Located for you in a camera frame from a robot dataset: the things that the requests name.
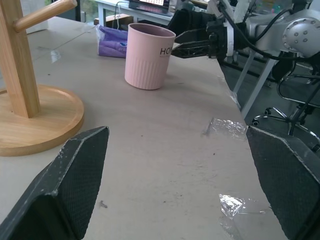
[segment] chair wheel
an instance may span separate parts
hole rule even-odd
[[[259,120],[255,120],[255,119],[252,120],[252,125],[253,126],[259,126],[259,124],[260,124]]]
[[[316,144],[313,146],[313,148],[311,148],[312,152],[317,153],[320,151],[320,145]]]
[[[264,111],[264,115],[271,115],[270,109],[266,109],[266,110]]]

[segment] purple package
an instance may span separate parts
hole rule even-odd
[[[125,58],[127,53],[128,32],[98,25],[98,55]]]

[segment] wooden round base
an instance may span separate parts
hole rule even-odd
[[[84,105],[72,92],[38,85],[41,112],[15,115],[6,90],[0,90],[0,156],[25,156],[52,149],[73,137],[84,121]]]

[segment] cup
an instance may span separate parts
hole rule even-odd
[[[129,24],[125,80],[132,86],[155,90],[163,86],[176,34],[160,26]]]

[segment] wooden stand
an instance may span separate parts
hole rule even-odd
[[[0,156],[39,153],[64,143],[80,129],[82,101],[49,86],[37,88],[26,29],[77,6],[59,0],[23,17],[20,0],[0,0]]]

